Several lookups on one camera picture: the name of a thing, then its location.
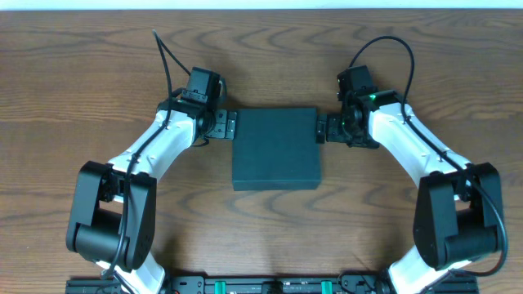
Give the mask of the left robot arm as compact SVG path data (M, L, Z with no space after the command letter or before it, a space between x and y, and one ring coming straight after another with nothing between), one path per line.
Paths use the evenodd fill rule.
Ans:
M220 74L194 67L186 87L170 92L148 129L107 163L78 173L66 247L102 268L99 279L72 279L68 293L172 293L172 280L151 253L159 180L197 139L231 140L235 113Z

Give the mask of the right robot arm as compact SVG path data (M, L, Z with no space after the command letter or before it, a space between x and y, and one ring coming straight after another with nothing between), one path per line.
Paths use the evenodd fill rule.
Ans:
M387 267L370 288L375 293L428 293L452 277L474 276L466 265L499 253L507 256L501 180L490 163L474 164L456 154L417 118L397 91L381 91L368 68L337 75L341 110L316 123L316 140L349 147L384 147L418 188L413 247Z

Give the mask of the dark green box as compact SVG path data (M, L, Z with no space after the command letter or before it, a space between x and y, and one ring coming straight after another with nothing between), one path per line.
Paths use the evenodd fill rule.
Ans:
M241 109L232 149L235 191L317 189L322 181L314 108Z

